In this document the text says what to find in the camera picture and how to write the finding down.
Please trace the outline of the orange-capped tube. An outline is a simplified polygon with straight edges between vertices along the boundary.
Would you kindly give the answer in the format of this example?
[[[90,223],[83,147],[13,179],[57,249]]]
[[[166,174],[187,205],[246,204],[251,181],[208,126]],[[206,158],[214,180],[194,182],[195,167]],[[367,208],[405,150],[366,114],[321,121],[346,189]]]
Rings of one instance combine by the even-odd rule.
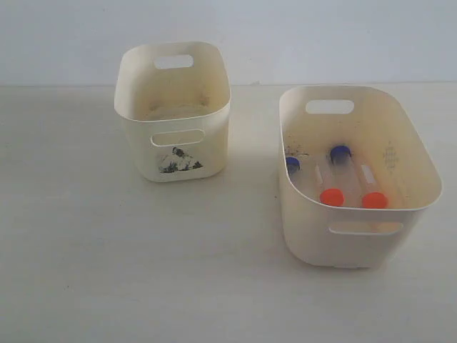
[[[337,185],[336,178],[329,165],[317,164],[315,166],[315,177],[320,203],[333,207],[342,207],[345,197]]]
[[[365,209],[385,209],[388,206],[388,198],[381,191],[369,165],[361,165],[361,176],[364,186],[361,199],[362,207]]]

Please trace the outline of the blue-capped tube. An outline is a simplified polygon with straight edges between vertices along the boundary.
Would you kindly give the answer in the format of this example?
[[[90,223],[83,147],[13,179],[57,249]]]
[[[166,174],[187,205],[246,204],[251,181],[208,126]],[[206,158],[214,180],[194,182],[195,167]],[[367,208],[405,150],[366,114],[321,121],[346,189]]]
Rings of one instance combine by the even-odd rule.
[[[287,156],[286,157],[286,168],[287,168],[289,179],[293,180],[295,177],[297,177],[300,174],[301,163],[296,157]]]
[[[345,207],[361,206],[361,185],[351,150],[345,145],[338,145],[330,150],[330,161],[337,186],[344,195]]]

